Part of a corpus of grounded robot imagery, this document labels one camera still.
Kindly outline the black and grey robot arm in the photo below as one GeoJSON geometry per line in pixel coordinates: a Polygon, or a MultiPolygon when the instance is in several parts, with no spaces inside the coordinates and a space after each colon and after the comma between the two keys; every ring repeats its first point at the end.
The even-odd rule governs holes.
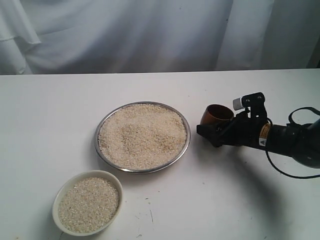
{"type": "Polygon", "coordinates": [[[199,124],[196,132],[214,147],[246,146],[293,158],[310,167],[320,167],[320,122],[286,126],[271,124],[267,118],[250,118],[241,112],[228,122],[199,124]]]}

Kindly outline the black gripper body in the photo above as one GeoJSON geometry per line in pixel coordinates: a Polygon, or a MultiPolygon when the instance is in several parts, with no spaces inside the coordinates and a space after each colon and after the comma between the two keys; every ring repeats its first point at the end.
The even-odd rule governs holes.
{"type": "Polygon", "coordinates": [[[254,114],[242,111],[218,134],[221,145],[245,146],[254,149],[266,149],[270,123],[266,114],[254,114]]]}

